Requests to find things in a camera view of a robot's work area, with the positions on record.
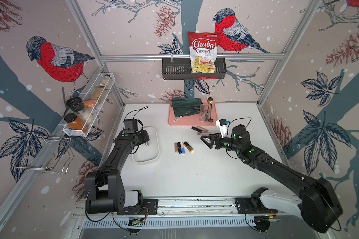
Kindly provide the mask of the white storage box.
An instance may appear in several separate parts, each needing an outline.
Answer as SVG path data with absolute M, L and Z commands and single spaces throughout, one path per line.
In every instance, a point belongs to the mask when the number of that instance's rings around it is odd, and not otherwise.
M 156 128 L 149 126 L 146 127 L 146 131 L 150 140 L 141 145 L 135 154 L 132 155 L 132 160 L 136 164 L 150 164 L 158 160 L 160 156 L 160 146 L 158 131 Z

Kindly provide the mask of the black gold lip gloss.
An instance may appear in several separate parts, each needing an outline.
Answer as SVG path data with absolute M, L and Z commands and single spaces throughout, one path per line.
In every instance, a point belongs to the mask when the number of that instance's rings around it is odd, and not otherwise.
M 197 132 L 200 132 L 200 133 L 207 133 L 208 132 L 208 129 L 206 128 L 203 128 L 201 126 L 193 126 L 191 129 L 197 131 Z

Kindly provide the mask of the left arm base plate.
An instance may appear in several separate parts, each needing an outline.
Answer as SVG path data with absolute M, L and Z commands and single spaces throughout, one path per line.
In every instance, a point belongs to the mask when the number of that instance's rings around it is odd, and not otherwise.
M 118 216 L 139 216 L 156 215 L 158 209 L 158 199 L 143 199 L 142 203 L 136 206 L 124 208 L 117 212 Z

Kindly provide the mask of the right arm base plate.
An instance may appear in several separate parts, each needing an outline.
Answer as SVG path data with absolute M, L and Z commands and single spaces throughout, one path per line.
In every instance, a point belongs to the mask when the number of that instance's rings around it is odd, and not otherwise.
M 270 209 L 265 206 L 258 198 L 238 197 L 235 198 L 234 204 L 238 214 L 277 214 L 278 210 Z

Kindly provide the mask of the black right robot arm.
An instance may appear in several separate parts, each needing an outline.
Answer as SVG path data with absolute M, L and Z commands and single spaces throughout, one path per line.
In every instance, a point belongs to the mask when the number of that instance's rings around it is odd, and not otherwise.
M 343 208 L 332 184 L 324 179 L 314 179 L 299 173 L 272 158 L 261 148 L 251 144 L 249 132 L 243 125 L 233 128 L 231 137 L 220 133 L 201 136 L 209 148 L 234 151 L 240 161 L 280 182 L 291 190 L 301 203 L 297 213 L 312 229 L 325 233 L 339 220 Z

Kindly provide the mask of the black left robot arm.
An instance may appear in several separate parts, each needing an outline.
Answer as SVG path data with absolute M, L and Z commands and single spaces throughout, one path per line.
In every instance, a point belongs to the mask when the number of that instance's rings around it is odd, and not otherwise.
M 141 214 L 147 208 L 140 190 L 125 191 L 121 171 L 134 148 L 147 143 L 150 138 L 138 119 L 124 120 L 124 129 L 113 140 L 114 148 L 105 162 L 95 172 L 85 177 L 85 213 Z

